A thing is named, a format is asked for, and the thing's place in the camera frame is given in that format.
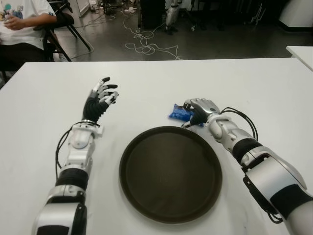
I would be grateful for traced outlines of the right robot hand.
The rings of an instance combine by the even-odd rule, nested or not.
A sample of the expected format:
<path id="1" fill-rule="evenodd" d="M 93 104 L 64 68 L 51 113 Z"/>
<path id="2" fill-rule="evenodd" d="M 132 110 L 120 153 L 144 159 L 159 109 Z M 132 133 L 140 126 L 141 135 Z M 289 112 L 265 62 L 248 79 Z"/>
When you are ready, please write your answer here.
<path id="1" fill-rule="evenodd" d="M 189 121 L 182 125 L 182 128 L 206 123 L 207 119 L 212 114 L 219 114 L 220 110 L 212 100 L 205 98 L 193 98 L 184 102 L 183 108 L 187 111 L 192 111 L 194 115 Z"/>

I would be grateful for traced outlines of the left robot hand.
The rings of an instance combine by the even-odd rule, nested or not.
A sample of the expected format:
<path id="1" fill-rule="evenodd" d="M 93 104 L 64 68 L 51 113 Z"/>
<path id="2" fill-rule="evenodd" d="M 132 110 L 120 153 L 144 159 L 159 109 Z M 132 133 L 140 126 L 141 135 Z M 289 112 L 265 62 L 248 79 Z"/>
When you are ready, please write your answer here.
<path id="1" fill-rule="evenodd" d="M 118 86 L 106 84 L 109 81 L 110 77 L 105 77 L 92 88 L 84 104 L 82 121 L 97 123 L 109 106 L 116 102 L 119 96 L 118 92 L 109 91 L 109 89 L 116 89 Z"/>

